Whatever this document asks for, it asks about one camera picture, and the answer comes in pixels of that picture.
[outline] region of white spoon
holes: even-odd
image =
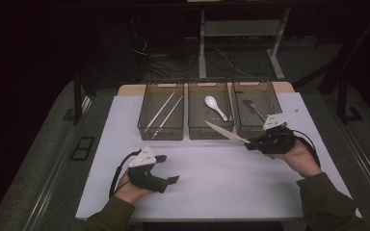
[[[213,110],[216,110],[216,112],[219,113],[219,115],[221,115],[222,119],[224,121],[227,121],[227,117],[226,115],[219,109],[218,107],[218,104],[216,103],[216,100],[214,97],[208,95],[205,97],[205,103],[207,106],[209,106],[209,108],[213,109]]]

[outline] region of sleeve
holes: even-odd
[[[339,192],[326,173],[297,182],[304,219],[311,230],[368,230],[353,199]]]
[[[85,230],[129,231],[134,210],[134,205],[112,196],[103,210],[87,219]]]

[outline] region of white tabletop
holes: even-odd
[[[287,122],[288,127],[313,140],[322,170],[338,190],[350,196],[301,96],[278,93],[277,98],[284,112],[301,111]],[[282,220],[303,216],[296,184],[302,178],[286,163],[248,151],[239,141],[191,141],[186,113],[183,141],[142,141],[137,128],[142,102],[141,95],[115,97],[77,218],[88,218],[103,208],[117,166],[129,153],[147,145],[155,155],[168,157],[154,167],[153,175],[180,177],[164,193],[138,201],[132,221]]]

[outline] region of knife blade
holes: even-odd
[[[246,139],[243,139],[241,137],[239,137],[238,135],[236,134],[233,134],[229,131],[227,131],[226,129],[218,126],[218,125],[215,125],[213,123],[210,123],[208,121],[205,120],[205,122],[209,125],[209,127],[211,127],[213,130],[219,132],[220,134],[224,135],[226,138],[228,139],[231,139],[231,140],[238,140],[238,141],[242,141],[244,143],[251,143],[250,141],[246,140]]]

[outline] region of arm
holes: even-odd
[[[127,172],[119,179],[118,190],[110,197],[103,210],[89,217],[85,230],[131,230],[129,220],[134,204],[152,191],[140,189],[129,182]]]
[[[297,184],[304,219],[311,230],[368,230],[362,218],[356,216],[355,202],[335,188],[300,141],[296,140],[286,154],[266,156],[285,161],[304,178]]]

